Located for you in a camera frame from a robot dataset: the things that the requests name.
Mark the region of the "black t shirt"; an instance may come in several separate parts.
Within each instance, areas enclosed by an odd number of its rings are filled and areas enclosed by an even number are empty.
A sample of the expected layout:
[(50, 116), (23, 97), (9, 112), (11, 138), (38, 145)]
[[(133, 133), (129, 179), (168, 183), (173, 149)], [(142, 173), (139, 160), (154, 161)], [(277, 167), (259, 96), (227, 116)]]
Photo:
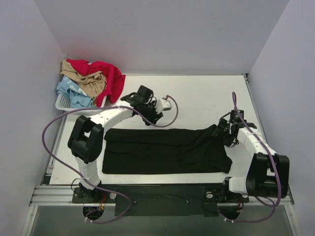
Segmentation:
[(232, 160), (216, 125), (205, 129), (110, 129), (104, 139), (104, 174), (229, 173)]

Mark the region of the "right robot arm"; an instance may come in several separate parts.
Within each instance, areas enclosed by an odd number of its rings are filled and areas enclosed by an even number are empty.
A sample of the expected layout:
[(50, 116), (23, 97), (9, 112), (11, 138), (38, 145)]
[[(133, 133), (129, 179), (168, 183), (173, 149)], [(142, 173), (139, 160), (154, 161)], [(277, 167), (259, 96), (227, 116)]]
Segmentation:
[(289, 158), (274, 151), (243, 110), (231, 110), (219, 119), (213, 137), (232, 148), (242, 144), (252, 158), (245, 177), (226, 177), (220, 197), (233, 200), (237, 194), (284, 199), (288, 194)]

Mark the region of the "tan t shirt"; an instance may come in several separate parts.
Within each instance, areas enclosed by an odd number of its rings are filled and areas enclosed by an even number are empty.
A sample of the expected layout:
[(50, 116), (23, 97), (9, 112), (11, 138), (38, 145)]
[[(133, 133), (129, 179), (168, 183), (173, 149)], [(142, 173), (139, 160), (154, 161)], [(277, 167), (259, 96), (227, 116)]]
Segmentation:
[(61, 75), (67, 76), (69, 79), (75, 81), (79, 88), (81, 88), (88, 97), (96, 100), (96, 98), (106, 88), (106, 77), (101, 71), (89, 75), (81, 75), (72, 65), (66, 60), (62, 61)]

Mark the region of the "red t shirt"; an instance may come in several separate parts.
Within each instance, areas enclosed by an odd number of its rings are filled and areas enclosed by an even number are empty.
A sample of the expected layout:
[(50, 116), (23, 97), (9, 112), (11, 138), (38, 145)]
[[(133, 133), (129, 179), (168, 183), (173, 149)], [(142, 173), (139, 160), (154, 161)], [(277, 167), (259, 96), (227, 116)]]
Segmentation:
[(102, 61), (95, 61), (89, 63), (86, 60), (66, 59), (72, 67), (81, 75), (89, 75), (97, 71), (101, 71), (106, 77), (106, 88), (94, 100), (94, 105), (101, 107), (104, 99), (108, 99), (110, 103), (114, 104), (118, 101), (123, 92), (126, 76), (114, 65)]

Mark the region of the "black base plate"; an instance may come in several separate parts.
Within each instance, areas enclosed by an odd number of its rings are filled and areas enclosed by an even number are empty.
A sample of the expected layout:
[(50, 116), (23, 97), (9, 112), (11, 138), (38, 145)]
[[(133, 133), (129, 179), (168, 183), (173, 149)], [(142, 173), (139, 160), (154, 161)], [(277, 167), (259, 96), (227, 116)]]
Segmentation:
[(84, 204), (83, 213), (92, 212), (98, 219), (105, 207), (114, 205), (119, 216), (218, 216), (223, 212), (236, 214), (249, 202), (247, 195), (231, 193), (221, 183), (162, 184), (162, 185), (103, 185), (91, 193), (81, 187), (73, 190), (72, 202)]

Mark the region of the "light blue t shirt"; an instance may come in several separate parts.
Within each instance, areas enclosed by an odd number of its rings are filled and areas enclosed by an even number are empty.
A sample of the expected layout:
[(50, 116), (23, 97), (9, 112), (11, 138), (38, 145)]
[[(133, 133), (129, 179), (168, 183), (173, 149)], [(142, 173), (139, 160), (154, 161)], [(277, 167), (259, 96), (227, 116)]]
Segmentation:
[(62, 80), (56, 87), (58, 94), (63, 94), (70, 100), (70, 106), (75, 109), (93, 107), (93, 99), (79, 88), (78, 84), (67, 76), (63, 76)]

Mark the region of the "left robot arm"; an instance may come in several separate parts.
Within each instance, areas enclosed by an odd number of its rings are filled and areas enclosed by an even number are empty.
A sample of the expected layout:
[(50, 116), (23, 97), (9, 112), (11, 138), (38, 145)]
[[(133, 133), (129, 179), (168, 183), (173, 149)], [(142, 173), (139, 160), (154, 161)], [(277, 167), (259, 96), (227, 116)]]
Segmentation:
[(137, 92), (120, 99), (114, 106), (90, 117), (77, 118), (68, 140), (68, 147), (78, 163), (81, 177), (80, 184), (85, 188), (84, 197), (91, 203), (101, 198), (97, 172), (97, 159), (104, 155), (105, 133), (121, 121), (136, 114), (143, 115), (146, 125), (156, 122), (163, 116), (162, 112), (172, 108), (165, 98), (154, 100), (154, 92), (140, 86)]

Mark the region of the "aluminium frame rail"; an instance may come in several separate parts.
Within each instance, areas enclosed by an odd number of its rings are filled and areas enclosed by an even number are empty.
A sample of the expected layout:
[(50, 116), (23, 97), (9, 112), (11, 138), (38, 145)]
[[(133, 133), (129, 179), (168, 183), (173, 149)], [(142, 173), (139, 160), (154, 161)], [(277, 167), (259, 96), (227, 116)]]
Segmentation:
[[(98, 206), (99, 203), (74, 203), (73, 191), (70, 185), (41, 185), (36, 186), (29, 206)], [(248, 197), (248, 204), (259, 205), (255, 197)], [(281, 200), (280, 205), (294, 205), (293, 197), (288, 196)]]

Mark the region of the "white plastic basket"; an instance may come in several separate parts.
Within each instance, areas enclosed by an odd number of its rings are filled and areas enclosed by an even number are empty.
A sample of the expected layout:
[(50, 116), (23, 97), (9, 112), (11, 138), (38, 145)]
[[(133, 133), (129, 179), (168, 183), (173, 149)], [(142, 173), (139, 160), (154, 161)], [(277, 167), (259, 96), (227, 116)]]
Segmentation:
[[(58, 94), (57, 100), (55, 102), (55, 107), (57, 110), (69, 112), (75, 110), (70, 106), (70, 100), (63, 94)], [(102, 110), (84, 110), (84, 111), (77, 111), (75, 112), (77, 115), (85, 115), (85, 116), (92, 116), (102, 112)]]

